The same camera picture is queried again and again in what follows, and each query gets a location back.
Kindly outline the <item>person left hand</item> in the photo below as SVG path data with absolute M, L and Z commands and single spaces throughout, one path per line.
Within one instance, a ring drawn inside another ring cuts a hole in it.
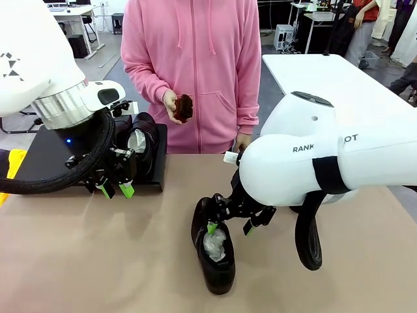
M 233 151 L 236 153 L 243 152 L 252 142 L 251 134 L 238 133 L 235 139 L 235 146 Z

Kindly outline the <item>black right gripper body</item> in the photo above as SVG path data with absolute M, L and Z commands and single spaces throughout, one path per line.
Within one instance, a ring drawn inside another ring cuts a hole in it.
M 235 172 L 231 180 L 232 193 L 229 197 L 231 200 L 232 212 L 236 213 L 237 217 L 252 217 L 257 213 L 266 211 L 271 216 L 274 216 L 276 208 L 273 206 L 263 205 L 255 201 L 242 186 L 239 172 Z

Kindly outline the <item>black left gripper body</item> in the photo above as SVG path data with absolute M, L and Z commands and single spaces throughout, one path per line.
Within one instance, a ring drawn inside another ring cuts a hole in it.
M 57 135 L 75 158 L 75 164 L 65 175 L 67 183 L 78 183 L 113 162 L 112 119 L 89 119 L 74 127 L 60 129 Z

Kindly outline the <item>person right hand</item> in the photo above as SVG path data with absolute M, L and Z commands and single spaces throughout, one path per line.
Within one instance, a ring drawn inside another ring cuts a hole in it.
M 167 89 L 163 95 L 162 101 L 167 111 L 169 119 L 175 124 L 181 125 L 182 122 L 175 118 L 177 95 L 171 90 Z

